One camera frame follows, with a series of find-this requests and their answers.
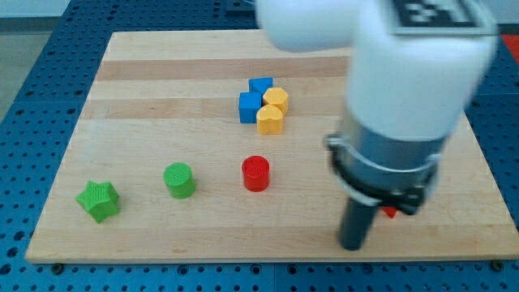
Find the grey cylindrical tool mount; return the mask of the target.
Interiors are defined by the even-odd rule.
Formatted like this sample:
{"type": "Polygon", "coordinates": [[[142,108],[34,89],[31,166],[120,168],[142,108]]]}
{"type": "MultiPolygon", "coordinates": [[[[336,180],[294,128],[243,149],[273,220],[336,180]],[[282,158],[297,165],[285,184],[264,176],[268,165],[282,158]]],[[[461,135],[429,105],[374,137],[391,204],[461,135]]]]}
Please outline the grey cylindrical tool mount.
{"type": "Polygon", "coordinates": [[[435,194],[445,140],[387,137],[345,110],[338,132],[325,143],[333,172],[351,198],[414,215],[435,194]]]}

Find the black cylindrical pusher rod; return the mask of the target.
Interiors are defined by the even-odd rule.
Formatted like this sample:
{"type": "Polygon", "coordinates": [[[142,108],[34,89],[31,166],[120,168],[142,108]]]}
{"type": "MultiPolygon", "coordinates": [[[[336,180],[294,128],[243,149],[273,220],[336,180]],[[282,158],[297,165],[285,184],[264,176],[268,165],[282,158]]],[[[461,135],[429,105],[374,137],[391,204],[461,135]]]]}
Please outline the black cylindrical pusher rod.
{"type": "Polygon", "coordinates": [[[343,248],[357,251],[362,247],[378,210],[378,205],[369,206],[353,198],[347,200],[337,235],[343,248]]]}

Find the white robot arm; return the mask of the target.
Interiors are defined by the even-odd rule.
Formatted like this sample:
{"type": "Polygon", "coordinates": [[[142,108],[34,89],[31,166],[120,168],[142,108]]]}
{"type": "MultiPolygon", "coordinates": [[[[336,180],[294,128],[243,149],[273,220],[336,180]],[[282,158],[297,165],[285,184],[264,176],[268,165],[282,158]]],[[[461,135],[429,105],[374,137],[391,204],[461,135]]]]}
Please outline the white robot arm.
{"type": "Polygon", "coordinates": [[[258,1],[255,17],[278,49],[353,50],[341,125],[324,143],[348,192],[338,239],[358,250],[379,208],[413,215],[435,191],[497,25],[480,1],[258,1]]]}

